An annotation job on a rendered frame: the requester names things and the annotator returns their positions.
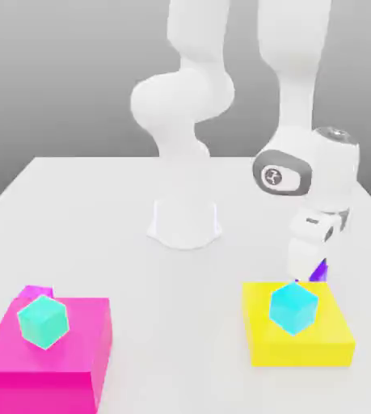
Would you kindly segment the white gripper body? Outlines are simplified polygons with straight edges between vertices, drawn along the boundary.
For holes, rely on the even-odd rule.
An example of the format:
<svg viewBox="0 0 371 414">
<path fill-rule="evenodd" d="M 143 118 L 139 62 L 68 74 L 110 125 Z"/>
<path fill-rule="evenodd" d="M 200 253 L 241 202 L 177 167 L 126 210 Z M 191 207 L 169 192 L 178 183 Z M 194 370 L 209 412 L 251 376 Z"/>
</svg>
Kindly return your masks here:
<svg viewBox="0 0 371 414">
<path fill-rule="evenodd" d="M 334 234 L 334 216 L 301 209 L 290 224 L 287 269 L 295 280 L 309 281 L 315 269 L 327 258 Z"/>
</svg>

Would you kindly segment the small purple cube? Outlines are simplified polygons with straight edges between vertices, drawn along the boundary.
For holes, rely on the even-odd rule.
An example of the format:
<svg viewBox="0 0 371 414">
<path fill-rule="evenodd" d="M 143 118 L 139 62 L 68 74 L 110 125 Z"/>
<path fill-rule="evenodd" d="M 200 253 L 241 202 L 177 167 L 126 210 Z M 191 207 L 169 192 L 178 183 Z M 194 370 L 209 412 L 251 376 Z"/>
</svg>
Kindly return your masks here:
<svg viewBox="0 0 371 414">
<path fill-rule="evenodd" d="M 302 261 L 292 268 L 293 277 L 299 281 L 325 282 L 327 280 L 327 259 Z"/>
</svg>

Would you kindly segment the small cyan cube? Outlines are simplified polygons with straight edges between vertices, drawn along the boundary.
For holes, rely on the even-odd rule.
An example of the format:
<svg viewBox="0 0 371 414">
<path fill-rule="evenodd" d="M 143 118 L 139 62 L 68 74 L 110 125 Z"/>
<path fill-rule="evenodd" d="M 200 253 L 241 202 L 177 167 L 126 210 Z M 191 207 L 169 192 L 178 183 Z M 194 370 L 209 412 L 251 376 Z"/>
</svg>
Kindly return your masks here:
<svg viewBox="0 0 371 414">
<path fill-rule="evenodd" d="M 291 336 L 302 332 L 315 321 L 318 296 L 297 282 L 272 292 L 269 319 Z"/>
</svg>

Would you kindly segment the small mint green cube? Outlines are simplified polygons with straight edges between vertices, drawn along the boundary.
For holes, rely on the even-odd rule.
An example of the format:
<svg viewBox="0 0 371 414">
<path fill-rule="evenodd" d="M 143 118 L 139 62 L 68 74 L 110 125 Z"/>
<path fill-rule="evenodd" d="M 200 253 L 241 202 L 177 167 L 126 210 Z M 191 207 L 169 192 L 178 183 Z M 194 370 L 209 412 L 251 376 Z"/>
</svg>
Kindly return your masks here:
<svg viewBox="0 0 371 414">
<path fill-rule="evenodd" d="M 70 329 L 65 304 L 40 295 L 17 312 L 22 337 L 43 350 L 49 349 Z"/>
</svg>

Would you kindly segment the small magenta cube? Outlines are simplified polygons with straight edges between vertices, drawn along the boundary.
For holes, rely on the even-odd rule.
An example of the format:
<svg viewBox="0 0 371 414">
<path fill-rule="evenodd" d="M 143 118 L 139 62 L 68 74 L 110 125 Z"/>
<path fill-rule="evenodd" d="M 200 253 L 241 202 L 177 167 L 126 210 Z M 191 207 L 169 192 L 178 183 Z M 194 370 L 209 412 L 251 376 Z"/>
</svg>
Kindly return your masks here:
<svg viewBox="0 0 371 414">
<path fill-rule="evenodd" d="M 54 298 L 53 288 L 39 285 L 25 285 L 19 292 L 18 298 L 35 299 L 40 295 Z"/>
</svg>

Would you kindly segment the large yellow box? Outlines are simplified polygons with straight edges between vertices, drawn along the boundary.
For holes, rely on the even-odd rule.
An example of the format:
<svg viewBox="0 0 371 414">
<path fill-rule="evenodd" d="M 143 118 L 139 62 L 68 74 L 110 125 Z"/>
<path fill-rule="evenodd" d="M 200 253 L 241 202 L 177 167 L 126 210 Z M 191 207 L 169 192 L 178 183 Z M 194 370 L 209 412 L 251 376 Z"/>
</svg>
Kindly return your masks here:
<svg viewBox="0 0 371 414">
<path fill-rule="evenodd" d="M 292 336 L 270 318 L 272 294 L 282 282 L 242 284 L 242 312 L 251 364 L 257 367 L 349 366 L 356 342 L 329 285 L 299 282 L 318 297 L 314 322 Z"/>
</svg>

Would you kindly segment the large pink box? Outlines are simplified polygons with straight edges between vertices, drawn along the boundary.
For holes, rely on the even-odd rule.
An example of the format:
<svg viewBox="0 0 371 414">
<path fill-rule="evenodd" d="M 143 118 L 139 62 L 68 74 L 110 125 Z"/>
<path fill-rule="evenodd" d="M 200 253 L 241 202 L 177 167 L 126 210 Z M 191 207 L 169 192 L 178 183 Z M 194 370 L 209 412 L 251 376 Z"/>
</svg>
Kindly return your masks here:
<svg viewBox="0 0 371 414">
<path fill-rule="evenodd" d="M 112 348 L 108 298 L 60 298 L 69 332 L 47 350 L 26 341 L 16 298 L 0 322 L 0 414 L 96 414 Z"/>
</svg>

